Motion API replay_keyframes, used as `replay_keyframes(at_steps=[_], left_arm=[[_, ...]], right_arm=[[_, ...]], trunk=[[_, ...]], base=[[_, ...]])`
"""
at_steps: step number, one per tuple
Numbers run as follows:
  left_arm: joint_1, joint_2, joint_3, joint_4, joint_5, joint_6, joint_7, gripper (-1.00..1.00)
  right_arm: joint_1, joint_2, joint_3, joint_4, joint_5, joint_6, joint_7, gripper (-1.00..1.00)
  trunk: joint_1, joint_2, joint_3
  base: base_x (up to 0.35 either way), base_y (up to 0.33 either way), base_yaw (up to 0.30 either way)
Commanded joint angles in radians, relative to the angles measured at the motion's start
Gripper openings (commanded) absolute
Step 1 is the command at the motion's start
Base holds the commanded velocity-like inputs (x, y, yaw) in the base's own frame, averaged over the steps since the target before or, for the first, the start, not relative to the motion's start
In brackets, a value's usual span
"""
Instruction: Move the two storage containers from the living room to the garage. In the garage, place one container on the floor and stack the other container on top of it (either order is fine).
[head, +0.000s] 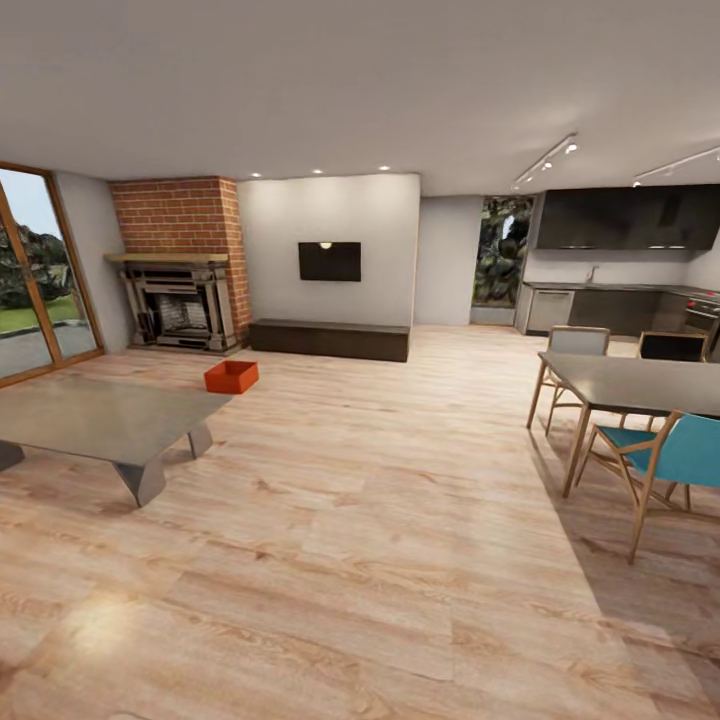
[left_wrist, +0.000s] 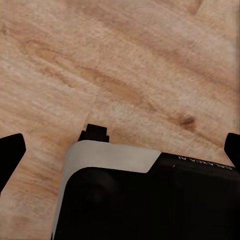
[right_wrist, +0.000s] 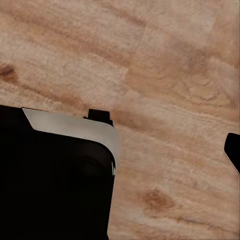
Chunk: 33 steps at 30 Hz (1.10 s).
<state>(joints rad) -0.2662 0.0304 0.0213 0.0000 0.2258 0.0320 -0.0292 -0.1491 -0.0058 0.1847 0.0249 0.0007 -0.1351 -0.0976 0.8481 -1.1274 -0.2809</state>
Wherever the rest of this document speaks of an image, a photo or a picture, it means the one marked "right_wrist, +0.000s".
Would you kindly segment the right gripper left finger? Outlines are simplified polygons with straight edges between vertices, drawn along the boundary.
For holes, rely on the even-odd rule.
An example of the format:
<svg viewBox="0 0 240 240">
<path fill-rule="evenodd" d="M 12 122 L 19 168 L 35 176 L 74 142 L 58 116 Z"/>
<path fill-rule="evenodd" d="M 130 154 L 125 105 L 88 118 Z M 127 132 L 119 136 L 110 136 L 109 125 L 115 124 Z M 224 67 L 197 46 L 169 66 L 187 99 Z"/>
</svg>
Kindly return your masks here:
<svg viewBox="0 0 240 240">
<path fill-rule="evenodd" d="M 0 138 L 0 193 L 26 153 L 22 133 Z"/>
</svg>

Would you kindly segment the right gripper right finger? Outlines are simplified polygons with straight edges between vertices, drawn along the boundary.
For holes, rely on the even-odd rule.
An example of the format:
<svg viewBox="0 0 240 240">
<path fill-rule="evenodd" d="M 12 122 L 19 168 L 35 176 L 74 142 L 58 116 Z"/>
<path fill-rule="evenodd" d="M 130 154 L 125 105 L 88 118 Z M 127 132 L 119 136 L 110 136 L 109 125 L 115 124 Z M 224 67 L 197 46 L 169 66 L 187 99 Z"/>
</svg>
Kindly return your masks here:
<svg viewBox="0 0 240 240">
<path fill-rule="evenodd" d="M 240 135 L 229 133 L 225 141 L 224 151 L 240 173 Z"/>
</svg>

